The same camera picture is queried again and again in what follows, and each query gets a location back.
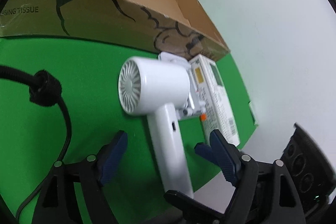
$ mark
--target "black cord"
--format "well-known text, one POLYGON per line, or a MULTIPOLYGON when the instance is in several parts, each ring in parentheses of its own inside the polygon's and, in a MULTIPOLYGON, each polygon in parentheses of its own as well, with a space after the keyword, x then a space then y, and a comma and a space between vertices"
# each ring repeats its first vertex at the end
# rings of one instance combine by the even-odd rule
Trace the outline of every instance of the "black cord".
MULTIPOLYGON (((46 71, 39 71, 33 76, 24 71, 7 66, 0 66, 0 78, 28 85, 31 102, 41 106, 52 106, 56 103, 58 104, 65 121, 67 135, 62 150, 56 161, 63 160, 71 142, 72 127, 68 108, 61 97, 62 87, 59 81, 46 71)), ((24 207, 39 193, 44 181, 45 178, 20 204, 15 215, 17 221, 19 221, 20 214, 24 207)))

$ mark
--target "green tabletop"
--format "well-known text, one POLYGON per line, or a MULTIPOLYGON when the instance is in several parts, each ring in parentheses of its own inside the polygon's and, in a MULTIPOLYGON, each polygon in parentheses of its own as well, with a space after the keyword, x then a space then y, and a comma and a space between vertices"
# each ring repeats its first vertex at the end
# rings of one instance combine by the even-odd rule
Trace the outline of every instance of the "green tabletop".
MULTIPOLYGON (((60 80, 68 106, 73 138, 64 162, 82 160, 109 143, 118 130, 128 133, 128 148, 118 174, 105 186, 105 196, 120 224, 140 223, 169 207, 156 166, 146 117, 130 117, 119 104, 117 81, 131 56, 156 58, 131 48, 61 38, 0 39, 0 64, 31 74, 45 69, 60 80)), ((229 95, 242 147, 255 127, 249 97, 231 55, 218 63, 229 95)), ((65 138, 58 106, 29 102, 28 87, 0 80, 0 193, 14 213, 46 176, 65 138)), ((204 141, 199 119, 180 122, 194 190, 220 171, 193 152, 204 141)), ((84 223, 90 223, 79 185, 76 193, 84 223)), ((23 211, 21 223, 31 223, 35 198, 23 211)))

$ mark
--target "product box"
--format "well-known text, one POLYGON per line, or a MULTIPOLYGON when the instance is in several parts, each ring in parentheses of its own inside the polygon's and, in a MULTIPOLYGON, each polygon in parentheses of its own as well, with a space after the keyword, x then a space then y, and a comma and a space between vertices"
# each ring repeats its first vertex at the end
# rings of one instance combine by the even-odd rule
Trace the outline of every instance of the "product box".
POLYGON ((43 35, 114 43, 190 60, 229 53, 197 0, 9 0, 0 37, 43 35))
POLYGON ((198 55, 189 61, 197 91, 205 101, 206 120, 202 121, 206 141, 211 131, 219 129, 228 143, 240 144, 235 117, 216 63, 198 55))

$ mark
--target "barcode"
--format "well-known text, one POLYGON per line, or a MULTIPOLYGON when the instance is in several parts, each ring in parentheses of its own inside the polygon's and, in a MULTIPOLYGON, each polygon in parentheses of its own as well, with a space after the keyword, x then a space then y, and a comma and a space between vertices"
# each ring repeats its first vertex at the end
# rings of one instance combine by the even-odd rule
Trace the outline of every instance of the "barcode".
POLYGON ((231 130, 231 135, 234 136, 236 134, 236 128, 235 128, 235 123, 233 122, 233 119, 229 119, 229 124, 230 124, 230 130, 231 130))

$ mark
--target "silver screw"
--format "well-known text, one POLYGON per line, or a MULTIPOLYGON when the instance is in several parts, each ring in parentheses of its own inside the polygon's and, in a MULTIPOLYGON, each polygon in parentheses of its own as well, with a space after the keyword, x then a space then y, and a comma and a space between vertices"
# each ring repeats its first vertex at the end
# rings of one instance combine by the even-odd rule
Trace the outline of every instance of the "silver screw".
POLYGON ((86 157, 87 161, 95 161, 96 160, 96 156, 95 155, 89 155, 86 157))
POLYGON ((242 155, 242 157, 241 157, 241 159, 243 160, 243 161, 250 161, 251 160, 251 157, 249 156, 249 155, 242 155))
POLYGON ((277 164, 277 166, 283 166, 284 162, 282 160, 276 160, 275 163, 277 164))
POLYGON ((62 162, 60 160, 55 161, 54 166, 55 167, 60 167, 62 165, 62 162))

